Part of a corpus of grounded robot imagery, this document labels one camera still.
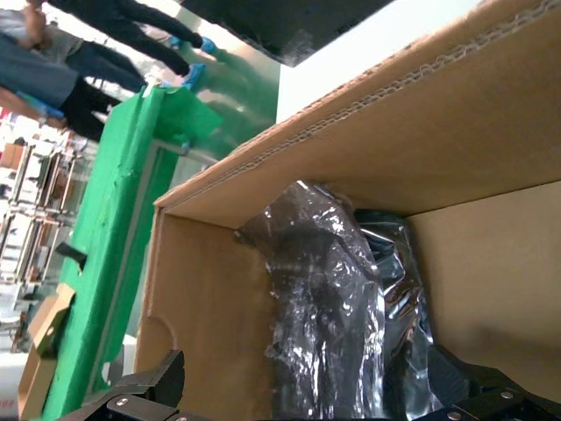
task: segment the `corrugated cardboard edge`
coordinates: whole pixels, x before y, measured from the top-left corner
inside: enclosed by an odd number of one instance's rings
[[[417,82],[419,75],[429,75],[448,64],[447,56],[459,59],[502,38],[505,26],[515,28],[531,20],[533,13],[544,14],[557,8],[558,0],[493,0],[448,25],[434,35],[420,39],[398,54],[367,70],[353,81],[311,104],[289,120],[276,125],[247,142],[228,158],[161,197],[156,205],[170,211],[207,189],[212,189],[236,174],[261,165],[270,156],[293,144],[311,139],[322,129],[348,118],[352,113]]]
[[[163,214],[160,208],[156,208],[153,217],[152,235],[150,237],[150,243],[148,245],[148,259],[146,263],[146,279],[152,279],[154,277],[154,272],[156,270],[156,260],[158,259],[159,253],[158,248],[160,246],[161,238],[161,221]],[[150,314],[152,310],[152,302],[150,297],[153,296],[153,285],[150,282],[146,283],[145,288],[145,301],[143,306],[143,314]]]

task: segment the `white wall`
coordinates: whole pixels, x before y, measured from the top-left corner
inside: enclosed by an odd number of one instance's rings
[[[461,17],[477,3],[479,0],[395,0],[298,67],[282,66],[277,122]]]

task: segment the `cardboard flap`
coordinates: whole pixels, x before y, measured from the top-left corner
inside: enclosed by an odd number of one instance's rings
[[[561,400],[561,182],[415,215],[436,341]]]
[[[19,162],[21,161],[23,154],[23,146],[6,143],[4,146],[4,152],[0,157],[0,168],[18,169]]]
[[[45,298],[29,324],[28,332],[39,355],[43,355],[49,347],[75,295],[75,291],[66,283],[59,284],[56,292],[57,296]]]
[[[404,215],[554,182],[561,178],[559,26],[558,2],[485,4],[158,205],[238,227],[298,179]]]
[[[162,213],[153,232],[136,368],[155,368],[181,349],[180,409],[216,420],[270,419],[273,299],[259,252],[230,230]]]
[[[40,357],[32,346],[18,386],[18,414],[21,421],[41,416],[48,393],[56,359]]]

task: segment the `person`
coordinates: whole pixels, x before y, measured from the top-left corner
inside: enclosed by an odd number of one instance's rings
[[[19,138],[17,138],[16,140],[14,140],[14,145],[18,145],[18,146],[27,146],[27,142],[25,141],[24,138],[22,138],[21,136]]]
[[[0,199],[7,200],[11,193],[11,187],[8,184],[0,184]]]
[[[146,85],[128,57],[47,25],[45,15],[31,5],[22,11],[0,9],[0,32],[17,39],[24,48],[35,48],[50,61],[66,64],[82,77],[117,83],[132,92]]]
[[[46,0],[27,0],[39,8]],[[113,39],[162,61],[179,76],[185,86],[193,86],[204,70],[204,65],[189,64],[172,48],[164,46],[146,35],[138,24],[150,25],[189,42],[194,48],[212,54],[216,45],[166,13],[138,3],[135,0],[47,0],[49,4],[65,11],[82,22],[104,32]]]
[[[77,134],[99,141],[103,122],[94,112],[108,114],[120,101],[88,85],[73,69],[47,61],[0,33],[0,106],[57,129],[69,127]],[[62,111],[65,118],[42,115],[17,95],[32,96]]]

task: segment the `black pants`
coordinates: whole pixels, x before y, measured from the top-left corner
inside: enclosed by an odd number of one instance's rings
[[[72,131],[86,139],[99,142],[102,138],[104,124],[92,113],[107,114],[109,106],[114,107],[120,103],[118,99],[88,85],[82,78],[78,78],[67,100],[60,106],[60,110],[67,118],[68,127]]]
[[[66,63],[82,77],[117,83],[132,92],[139,92],[146,85],[128,57],[94,42],[84,42]]]
[[[85,23],[137,51],[163,61],[177,75],[189,73],[189,64],[173,49],[146,35],[136,24],[146,24],[166,31],[189,42],[195,48],[202,46],[202,38],[184,24],[166,13],[140,4],[135,0],[74,1],[72,13]]]

